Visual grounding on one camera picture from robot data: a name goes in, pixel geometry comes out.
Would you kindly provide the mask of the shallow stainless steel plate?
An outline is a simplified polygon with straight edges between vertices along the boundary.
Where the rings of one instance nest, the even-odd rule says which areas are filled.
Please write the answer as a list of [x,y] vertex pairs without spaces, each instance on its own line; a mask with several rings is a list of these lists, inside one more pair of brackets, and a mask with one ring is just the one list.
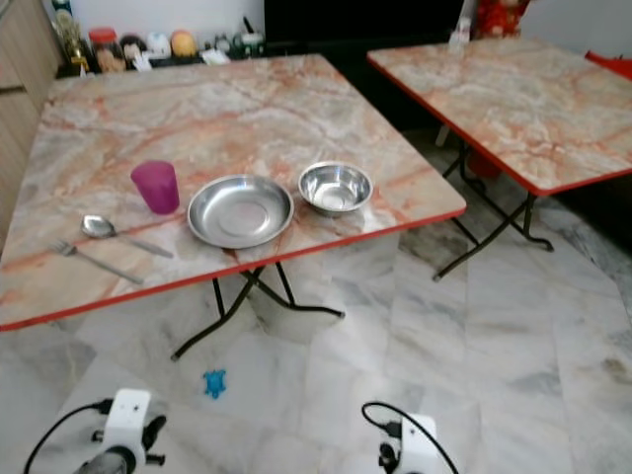
[[208,182],[187,204],[187,226],[203,243],[224,249],[259,247],[275,239],[296,212],[272,178],[238,173]]

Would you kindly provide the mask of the small blue plastic toy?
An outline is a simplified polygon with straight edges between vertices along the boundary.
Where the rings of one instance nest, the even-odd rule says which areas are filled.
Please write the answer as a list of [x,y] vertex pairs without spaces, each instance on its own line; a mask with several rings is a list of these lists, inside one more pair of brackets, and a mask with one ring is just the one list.
[[225,369],[209,370],[203,374],[203,392],[211,399],[218,399],[226,391]]

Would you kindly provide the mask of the stainless steel fork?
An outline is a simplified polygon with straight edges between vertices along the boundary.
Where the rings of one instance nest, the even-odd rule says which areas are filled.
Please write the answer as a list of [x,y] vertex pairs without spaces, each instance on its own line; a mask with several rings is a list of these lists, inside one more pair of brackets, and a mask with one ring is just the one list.
[[53,252],[59,254],[59,256],[77,257],[77,258],[83,259],[83,261],[89,262],[90,265],[94,265],[100,268],[100,270],[104,270],[109,273],[114,273],[115,276],[118,276],[127,281],[131,281],[132,284],[138,284],[138,285],[143,284],[143,279],[138,278],[138,276],[130,275],[129,273],[124,272],[123,270],[119,270],[119,268],[115,268],[113,266],[108,265],[108,263],[99,261],[99,259],[89,256],[89,254],[82,253],[81,250],[78,250],[78,248],[75,247],[75,245],[69,244],[68,241],[62,241],[62,240],[54,241],[53,244],[50,244],[50,249],[53,250]]

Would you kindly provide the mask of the stainless steel spoon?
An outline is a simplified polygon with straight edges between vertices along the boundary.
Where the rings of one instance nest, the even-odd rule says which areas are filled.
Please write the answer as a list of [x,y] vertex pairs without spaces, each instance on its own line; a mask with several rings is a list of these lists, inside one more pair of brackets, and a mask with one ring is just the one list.
[[153,256],[159,256],[172,259],[175,254],[168,252],[166,249],[157,247],[157,245],[145,243],[145,241],[130,238],[117,231],[113,223],[108,218],[100,215],[85,215],[82,218],[81,230],[83,234],[89,235],[94,239],[120,239],[123,243],[132,245],[141,250],[145,250]]

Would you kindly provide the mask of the translucent purple plastic cup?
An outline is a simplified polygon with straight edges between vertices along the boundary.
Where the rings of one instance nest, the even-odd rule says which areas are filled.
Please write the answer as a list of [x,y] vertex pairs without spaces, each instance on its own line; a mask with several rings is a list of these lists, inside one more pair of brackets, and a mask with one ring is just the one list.
[[180,207],[175,167],[167,161],[145,161],[130,172],[132,183],[155,215],[171,215]]

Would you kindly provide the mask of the small stainless steel bowl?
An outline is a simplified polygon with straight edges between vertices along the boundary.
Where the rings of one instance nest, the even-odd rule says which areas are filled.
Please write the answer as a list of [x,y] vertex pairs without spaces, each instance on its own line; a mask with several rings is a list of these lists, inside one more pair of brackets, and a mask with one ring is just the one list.
[[297,186],[304,202],[331,217],[360,209],[374,191],[367,172],[356,164],[338,161],[311,164],[299,173]]

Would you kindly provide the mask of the red plastic stool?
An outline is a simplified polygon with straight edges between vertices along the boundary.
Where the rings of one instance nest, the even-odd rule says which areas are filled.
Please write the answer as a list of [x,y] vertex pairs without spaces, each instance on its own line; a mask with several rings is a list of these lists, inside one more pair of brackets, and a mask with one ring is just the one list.
[[473,176],[497,181],[503,175],[501,168],[487,158],[486,155],[478,152],[477,149],[466,146],[466,148],[462,149],[462,157],[465,159],[466,168]]

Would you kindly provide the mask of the light wooden cabinet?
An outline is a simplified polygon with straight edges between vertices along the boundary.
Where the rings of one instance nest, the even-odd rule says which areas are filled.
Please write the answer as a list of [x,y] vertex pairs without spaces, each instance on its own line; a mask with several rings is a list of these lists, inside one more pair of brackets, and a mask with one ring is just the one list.
[[9,0],[0,22],[0,248],[17,206],[40,110],[60,60],[45,0]]

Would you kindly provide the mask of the red lidded jar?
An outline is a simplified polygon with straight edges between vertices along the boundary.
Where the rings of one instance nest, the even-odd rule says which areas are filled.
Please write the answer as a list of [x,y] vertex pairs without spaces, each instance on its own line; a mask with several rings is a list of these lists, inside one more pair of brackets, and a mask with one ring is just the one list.
[[89,31],[89,40],[101,73],[126,71],[126,63],[119,49],[119,36],[113,28],[92,28]]

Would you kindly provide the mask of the white egg shaped figure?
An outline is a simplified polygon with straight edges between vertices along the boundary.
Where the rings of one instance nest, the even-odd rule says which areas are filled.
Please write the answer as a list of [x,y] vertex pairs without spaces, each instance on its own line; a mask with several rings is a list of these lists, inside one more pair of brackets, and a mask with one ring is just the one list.
[[146,55],[150,59],[164,59],[171,57],[170,36],[161,32],[149,33],[146,36]]

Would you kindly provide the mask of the orange egg shaped figure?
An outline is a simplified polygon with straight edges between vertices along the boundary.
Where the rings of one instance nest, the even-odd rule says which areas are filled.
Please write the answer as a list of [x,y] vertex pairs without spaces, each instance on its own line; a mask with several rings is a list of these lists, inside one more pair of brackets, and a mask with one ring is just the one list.
[[186,29],[177,29],[170,35],[172,57],[194,57],[198,54],[198,41],[194,33]]

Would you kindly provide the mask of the gold trophy figure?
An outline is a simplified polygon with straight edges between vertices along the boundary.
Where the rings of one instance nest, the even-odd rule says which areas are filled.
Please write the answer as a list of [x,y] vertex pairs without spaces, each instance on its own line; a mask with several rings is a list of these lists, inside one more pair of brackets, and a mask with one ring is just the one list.
[[75,18],[69,0],[50,0],[53,25],[68,62],[80,69],[78,75],[91,71],[90,57],[83,46],[80,26]]

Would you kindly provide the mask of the white tissue pack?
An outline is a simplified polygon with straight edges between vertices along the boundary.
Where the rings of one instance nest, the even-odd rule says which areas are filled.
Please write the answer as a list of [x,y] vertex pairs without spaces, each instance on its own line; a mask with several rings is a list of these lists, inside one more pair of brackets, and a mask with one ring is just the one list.
[[451,31],[451,35],[448,36],[448,48],[452,50],[458,50],[464,48],[466,44],[471,41],[471,19],[468,17],[461,17],[457,19],[457,24]]

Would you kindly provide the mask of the black flat screen television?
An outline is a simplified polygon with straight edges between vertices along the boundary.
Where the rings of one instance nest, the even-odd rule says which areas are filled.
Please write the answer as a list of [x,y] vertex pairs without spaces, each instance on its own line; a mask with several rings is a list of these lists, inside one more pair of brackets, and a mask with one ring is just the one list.
[[265,0],[265,32],[281,43],[445,35],[465,0]]

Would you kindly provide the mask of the red laughing buddha statue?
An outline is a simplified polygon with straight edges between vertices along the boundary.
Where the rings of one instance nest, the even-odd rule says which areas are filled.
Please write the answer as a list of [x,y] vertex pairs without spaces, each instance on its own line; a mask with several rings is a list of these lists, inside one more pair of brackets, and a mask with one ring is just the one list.
[[520,22],[531,0],[477,0],[473,38],[513,38],[522,35]]

